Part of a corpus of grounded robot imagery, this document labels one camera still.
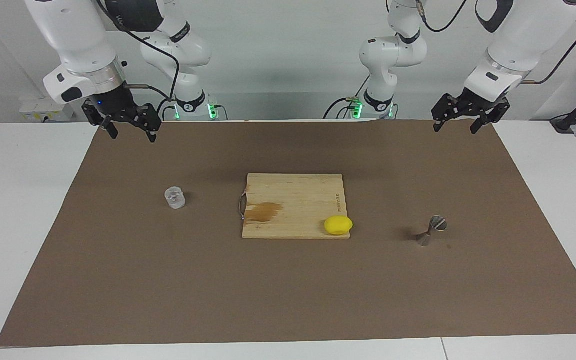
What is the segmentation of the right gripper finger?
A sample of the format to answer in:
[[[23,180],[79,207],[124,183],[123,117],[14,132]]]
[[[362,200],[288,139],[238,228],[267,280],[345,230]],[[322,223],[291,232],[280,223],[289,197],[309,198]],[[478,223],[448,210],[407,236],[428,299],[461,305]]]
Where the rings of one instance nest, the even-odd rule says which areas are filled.
[[[85,100],[82,104],[82,111],[85,114],[87,121],[90,125],[97,126],[112,138],[116,139],[118,137],[118,130],[114,125],[114,119],[111,115],[105,116],[94,107],[91,100]]]
[[[162,120],[152,104],[136,105],[134,108],[134,118],[130,124],[145,132],[148,140],[155,143],[158,132],[162,127]]]

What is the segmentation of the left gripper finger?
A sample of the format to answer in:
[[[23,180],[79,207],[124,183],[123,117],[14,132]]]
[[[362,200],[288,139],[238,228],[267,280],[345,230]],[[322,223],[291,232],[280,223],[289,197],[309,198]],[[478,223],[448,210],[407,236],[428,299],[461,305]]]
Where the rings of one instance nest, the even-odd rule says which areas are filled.
[[[434,132],[438,133],[446,122],[461,117],[460,99],[444,94],[432,108]]]
[[[476,134],[480,129],[489,124],[498,123],[503,118],[503,116],[505,116],[505,113],[509,109],[510,109],[509,100],[503,99],[489,111],[480,110],[478,112],[477,118],[470,126],[471,134],[473,135]]]

